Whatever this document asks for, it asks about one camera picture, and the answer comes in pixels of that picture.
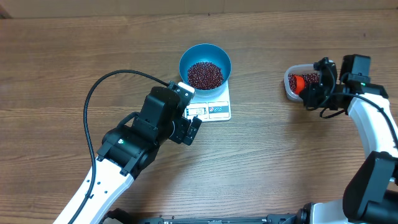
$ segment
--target white scale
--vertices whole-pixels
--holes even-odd
[[[229,100],[228,82],[226,82],[223,92],[215,96],[195,95],[184,113],[184,117],[187,119],[193,119],[194,116],[203,122],[229,121],[231,119],[231,101]]]

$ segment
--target red beans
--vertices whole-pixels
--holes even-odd
[[[296,90],[296,82],[293,79],[294,75],[296,75],[296,74],[288,74],[289,86],[293,92]],[[310,83],[319,82],[319,75],[317,73],[303,74],[303,75],[298,75],[298,76],[303,77],[304,83],[305,83],[304,88],[306,88]]]
[[[221,69],[211,62],[198,62],[188,69],[189,85],[198,90],[211,90],[223,84]]]

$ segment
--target wood grain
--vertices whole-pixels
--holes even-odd
[[[76,192],[90,168],[83,104],[100,76],[129,68],[178,81],[195,44],[232,59],[232,120],[203,124],[192,146],[166,142],[113,208],[261,216],[341,198],[364,161],[358,132],[347,116],[322,120],[286,98],[292,65],[370,55],[397,117],[396,10],[13,19],[0,29],[1,223],[52,223]],[[95,148],[154,85],[120,74],[98,87],[88,111]]]
[[[398,0],[0,0],[7,18],[396,9]]]

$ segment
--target black cable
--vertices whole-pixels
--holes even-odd
[[[115,74],[119,74],[119,73],[133,73],[133,74],[137,74],[137,75],[142,75],[143,77],[147,77],[150,78],[153,81],[157,81],[162,85],[168,86],[169,84],[167,84],[166,82],[163,82],[162,80],[159,80],[158,78],[155,78],[153,76],[150,76],[148,74],[142,73],[142,72],[138,72],[135,70],[116,70],[113,72],[110,72],[104,76],[102,76],[101,78],[99,78],[99,80],[97,80],[96,83],[94,83],[94,85],[91,87],[91,89],[89,90],[87,97],[86,97],[86,101],[85,101],[85,107],[83,109],[83,125],[85,127],[85,133],[86,133],[86,139],[87,139],[87,145],[88,145],[88,150],[90,152],[90,157],[91,157],[91,183],[90,186],[88,187],[88,191],[85,195],[85,198],[83,199],[83,201],[81,202],[79,208],[77,209],[77,211],[75,212],[75,214],[72,216],[72,218],[70,219],[70,221],[68,222],[68,224],[72,224],[77,216],[79,216],[80,212],[83,210],[83,207],[86,205],[87,200],[89,199],[91,192],[93,191],[93,187],[94,187],[94,183],[95,183],[95,175],[96,175],[96,164],[95,164],[95,155],[94,155],[94,149],[93,149],[93,144],[91,143],[91,138],[90,138],[90,133],[88,132],[88,125],[87,125],[87,108],[88,108],[88,102],[90,101],[91,95],[93,94],[95,88],[105,79],[108,78],[112,75]]]
[[[331,69],[330,69],[329,66],[326,66],[326,68],[329,69],[331,78],[333,79],[333,86],[332,86],[331,90],[329,91],[329,95],[328,95],[328,96],[326,97],[326,99],[323,100],[323,102],[320,103],[318,106],[316,106],[316,107],[314,107],[314,108],[308,108],[308,102],[309,102],[309,101],[308,101],[308,102],[307,102],[307,105],[306,105],[306,107],[305,107],[305,109],[306,109],[307,111],[314,111],[314,110],[318,109],[319,107],[322,107],[322,105],[324,105],[324,104],[330,99],[331,94],[333,93],[333,91],[334,91],[335,88],[336,88],[336,79],[335,79],[335,76],[333,75],[333,72],[331,71]],[[308,89],[308,99],[310,98],[311,84],[310,84],[310,88]]]
[[[398,146],[398,138],[397,138],[396,131],[394,130],[394,126],[392,125],[392,122],[391,122],[390,118],[388,117],[386,112],[384,112],[384,108],[381,108],[379,105],[375,104],[371,100],[369,100],[369,99],[367,99],[365,97],[356,95],[356,94],[351,94],[351,93],[332,93],[331,95],[332,96],[333,95],[343,95],[343,96],[357,97],[357,98],[369,103],[373,107],[375,107],[383,115],[384,119],[386,120],[387,125],[388,125],[388,127],[390,129],[390,132],[391,132],[391,136],[392,136],[392,138],[394,140],[394,143],[396,144],[396,147]]]
[[[344,74],[341,76],[339,84],[341,84],[341,82],[344,81],[344,79],[346,78],[347,75],[349,75],[349,72],[346,72],[346,73],[344,73]]]
[[[328,108],[324,108],[324,109],[321,111],[321,113],[319,113],[319,117],[321,117],[321,118],[323,118],[323,119],[329,119],[329,118],[333,118],[333,117],[335,117],[335,116],[337,116],[337,115],[340,115],[340,114],[342,114],[342,113],[344,113],[344,112],[346,111],[346,110],[342,109],[341,111],[336,112],[336,113],[334,113],[334,114],[331,114],[331,115],[328,115],[328,116],[323,116],[323,112],[325,112],[326,109],[328,109]]]

